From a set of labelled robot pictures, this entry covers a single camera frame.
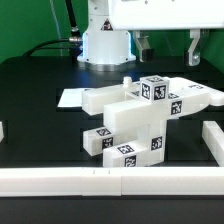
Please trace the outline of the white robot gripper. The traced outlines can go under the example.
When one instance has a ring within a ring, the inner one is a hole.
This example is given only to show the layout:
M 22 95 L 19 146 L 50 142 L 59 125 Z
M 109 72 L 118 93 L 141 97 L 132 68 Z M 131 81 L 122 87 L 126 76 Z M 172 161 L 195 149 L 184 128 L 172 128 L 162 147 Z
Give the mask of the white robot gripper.
M 187 64 L 197 66 L 209 37 L 208 29 L 224 28 L 224 0 L 108 0 L 114 29 L 191 29 Z M 154 49 L 142 31 L 133 32 L 139 60 L 149 62 Z

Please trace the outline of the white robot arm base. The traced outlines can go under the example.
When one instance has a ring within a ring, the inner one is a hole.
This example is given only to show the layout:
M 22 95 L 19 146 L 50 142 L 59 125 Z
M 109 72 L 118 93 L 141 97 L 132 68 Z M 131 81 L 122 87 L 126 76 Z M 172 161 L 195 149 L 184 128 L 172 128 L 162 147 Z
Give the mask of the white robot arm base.
M 88 0 L 88 28 L 82 39 L 83 51 L 77 57 L 82 68 L 116 71 L 136 60 L 130 33 L 115 30 L 110 22 L 108 0 Z

